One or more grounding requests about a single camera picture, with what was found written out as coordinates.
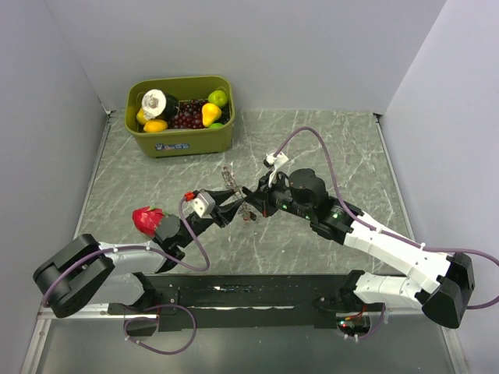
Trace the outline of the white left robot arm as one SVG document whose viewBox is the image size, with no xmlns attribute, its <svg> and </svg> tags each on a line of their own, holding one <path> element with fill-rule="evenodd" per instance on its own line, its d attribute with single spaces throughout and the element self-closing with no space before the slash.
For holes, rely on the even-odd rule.
<svg viewBox="0 0 499 374">
<path fill-rule="evenodd" d="M 211 225 L 229 225 L 244 203 L 233 199 L 233 190 L 200 190 L 186 193 L 179 203 L 193 212 L 165 213 L 146 206 L 133 211 L 136 228 L 147 242 L 111 244 L 82 234 L 40 265 L 33 275 L 42 294 L 41 304 L 58 318 L 99 303 L 123 304 L 138 313 L 154 304 L 154 289 L 145 275 L 166 273 L 175 266 L 203 272 L 210 263 L 194 266 L 185 262 L 183 248 L 200 244 L 199 236 Z"/>
</svg>

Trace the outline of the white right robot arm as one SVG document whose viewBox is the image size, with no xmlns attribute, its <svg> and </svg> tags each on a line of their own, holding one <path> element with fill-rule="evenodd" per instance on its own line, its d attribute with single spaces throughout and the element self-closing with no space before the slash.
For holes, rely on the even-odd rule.
<svg viewBox="0 0 499 374">
<path fill-rule="evenodd" d="M 397 239 L 369 214 L 329 196 L 324 180 L 309 168 L 286 175 L 279 172 L 274 183 L 260 178 L 254 191 L 242 190 L 245 201 L 270 217 L 277 210 L 307 220 L 320 237 L 364 252 L 396 269 L 397 276 L 353 270 L 340 290 L 349 310 L 364 304 L 420 310 L 433 322 L 456 329 L 475 287 L 472 260 L 464 253 L 428 252 Z"/>
</svg>

